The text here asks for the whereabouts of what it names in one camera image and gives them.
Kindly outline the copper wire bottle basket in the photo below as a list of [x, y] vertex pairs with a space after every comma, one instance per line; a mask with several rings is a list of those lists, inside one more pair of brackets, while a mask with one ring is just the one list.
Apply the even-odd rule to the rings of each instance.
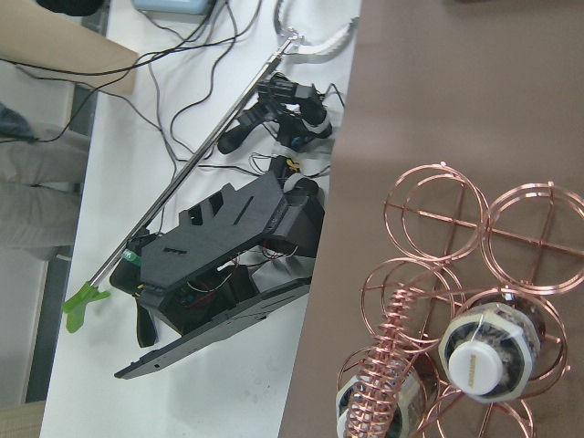
[[[545, 437], [577, 408], [570, 368], [581, 348], [569, 326], [583, 307], [583, 198], [552, 181], [488, 200], [440, 162], [400, 175], [383, 203], [396, 255], [360, 287], [370, 343], [347, 357], [337, 392], [353, 376], [403, 374], [420, 361], [438, 379], [435, 402], [409, 437]], [[455, 388], [438, 348], [451, 320], [482, 297], [511, 293], [540, 307], [537, 365], [515, 400], [482, 403]]]

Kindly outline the tea bottle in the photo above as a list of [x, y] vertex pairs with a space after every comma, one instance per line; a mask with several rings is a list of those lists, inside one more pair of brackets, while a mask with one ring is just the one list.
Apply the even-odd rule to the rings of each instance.
[[355, 375], [337, 392], [337, 436], [409, 437], [435, 402], [437, 390], [437, 377], [420, 361], [406, 374], [393, 366], [381, 378]]
[[515, 400], [537, 365], [545, 330], [533, 302], [511, 293], [482, 297], [444, 332], [438, 352], [445, 375], [478, 402]]

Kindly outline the black plastic gripper assembly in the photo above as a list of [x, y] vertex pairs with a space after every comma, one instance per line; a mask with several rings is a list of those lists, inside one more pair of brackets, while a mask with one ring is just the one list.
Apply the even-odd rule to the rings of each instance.
[[109, 281], [136, 302], [145, 354], [117, 377], [163, 370], [305, 295], [324, 219], [318, 192], [277, 156], [245, 186], [182, 211], [172, 230], [132, 238]]

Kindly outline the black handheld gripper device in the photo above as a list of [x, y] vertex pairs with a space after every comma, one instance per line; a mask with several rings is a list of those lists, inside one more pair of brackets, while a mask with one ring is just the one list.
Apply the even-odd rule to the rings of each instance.
[[332, 134], [328, 112], [323, 105], [324, 94], [315, 86], [301, 85], [281, 73], [257, 83], [256, 103], [240, 112], [237, 125], [219, 138], [217, 148], [222, 154], [238, 149], [256, 127], [274, 122], [278, 126], [276, 141], [297, 151], [314, 139], [326, 139]]

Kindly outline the metal rod green tip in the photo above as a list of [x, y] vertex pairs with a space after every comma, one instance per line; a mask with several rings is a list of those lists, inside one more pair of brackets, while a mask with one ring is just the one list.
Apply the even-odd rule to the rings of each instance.
[[131, 228], [128, 234], [122, 238], [118, 246], [113, 250], [109, 257], [99, 267], [96, 273], [85, 282], [78, 292], [68, 298], [62, 306], [63, 314], [66, 317], [65, 328], [68, 333], [77, 332], [84, 324], [87, 305], [91, 302], [98, 301], [110, 296], [109, 292], [99, 291], [99, 284], [105, 276], [119, 262], [127, 243], [134, 237], [137, 232], [145, 225], [151, 223], [159, 211], [168, 203], [174, 193], [181, 187], [183, 182], [188, 178], [195, 165], [202, 159], [206, 152], [218, 141], [228, 126], [235, 120], [237, 114], [245, 107], [254, 94], [257, 83], [268, 73], [273, 72], [282, 61], [287, 50], [298, 44], [302, 36], [296, 31], [290, 31], [289, 35], [279, 44], [274, 53], [266, 60], [263, 66], [258, 70], [251, 82], [246, 86], [242, 94], [237, 98], [231, 108], [219, 120], [215, 128], [207, 136], [201, 146], [193, 154], [191, 159], [184, 164], [179, 172], [171, 179], [166, 188], [149, 207], [141, 219]]

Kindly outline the blue teach pendant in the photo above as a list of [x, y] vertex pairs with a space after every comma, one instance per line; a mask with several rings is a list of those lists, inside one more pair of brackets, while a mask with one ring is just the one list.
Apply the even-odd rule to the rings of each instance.
[[200, 16], [210, 7], [209, 0], [132, 0], [137, 10]]

